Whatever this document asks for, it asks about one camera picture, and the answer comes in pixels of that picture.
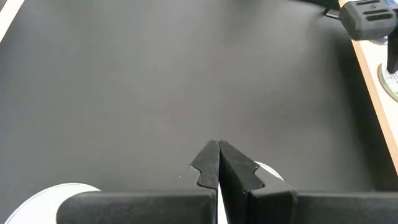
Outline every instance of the white round plate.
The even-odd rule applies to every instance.
[[[382,63],[377,69],[377,76],[386,93],[398,102],[398,72],[390,74],[387,71],[386,63]]]
[[[26,200],[7,219],[6,224],[39,223],[56,224],[57,210],[66,199],[83,192],[99,191],[78,183],[49,187]]]
[[[270,172],[272,175],[278,177],[279,179],[283,180],[283,178],[276,172],[272,167],[267,166],[263,164],[262,162],[257,162],[263,169],[266,171]],[[220,184],[218,184],[218,204],[217,204],[217,212],[218,212],[218,223],[219,224],[228,224],[227,218],[226,218],[226,212],[225,212],[225,207],[224,207],[224,200],[223,200],[223,194],[221,193],[221,187]]]

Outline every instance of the black table surface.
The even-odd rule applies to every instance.
[[[358,113],[374,111],[349,37],[322,10],[27,0],[0,44],[0,222],[65,182],[173,187],[209,139],[299,189],[373,190],[364,151],[384,145],[361,131]]]

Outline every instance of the table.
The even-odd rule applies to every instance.
[[[0,222],[65,182],[172,188],[209,139],[299,189],[377,189],[368,152],[384,142],[358,108],[376,115],[353,100],[367,94],[354,50],[322,11],[288,0],[26,1],[0,43]]]
[[[346,2],[348,1],[340,0],[340,5]],[[377,77],[380,64],[387,62],[387,45],[377,45],[367,40],[352,42],[392,161],[398,172],[398,102],[387,94]]]

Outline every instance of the white circular object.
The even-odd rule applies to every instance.
[[[56,224],[57,210],[66,199],[83,192],[99,191],[78,183],[49,187],[26,200],[7,219],[6,224],[39,223]]]
[[[387,45],[388,44],[388,36],[381,37],[376,40],[370,40],[370,42],[377,44],[377,45]]]
[[[377,70],[377,76],[386,93],[398,102],[398,72],[390,74],[387,71],[386,63],[382,63]]]
[[[279,174],[278,172],[276,172],[276,170],[274,170],[272,167],[267,166],[265,164],[263,164],[262,162],[257,162],[257,164],[259,164],[263,169],[265,169],[266,171],[270,172],[272,175],[278,177],[281,180],[284,180]]]

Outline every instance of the white disc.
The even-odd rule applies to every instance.
[[[7,219],[6,224],[40,223],[56,224],[57,210],[66,199],[83,192],[99,191],[78,183],[49,187],[26,200]]]
[[[270,172],[272,175],[278,177],[279,179],[283,180],[283,178],[276,172],[272,167],[263,164],[262,162],[257,162],[263,169]],[[219,224],[228,224],[224,201],[223,201],[223,194],[221,193],[220,184],[218,184],[218,204],[217,204],[217,211],[218,211],[218,223]]]
[[[377,44],[377,45],[387,45],[388,44],[388,36],[381,37],[376,40],[370,40],[370,42]]]
[[[377,76],[386,93],[398,102],[398,72],[390,74],[387,71],[386,63],[382,63],[377,69]]]
[[[278,177],[281,180],[284,180],[279,174],[278,172],[276,172],[276,170],[274,170],[272,167],[263,164],[262,162],[257,162],[257,164],[259,164],[263,169],[265,169],[266,171],[270,172],[272,175]]]

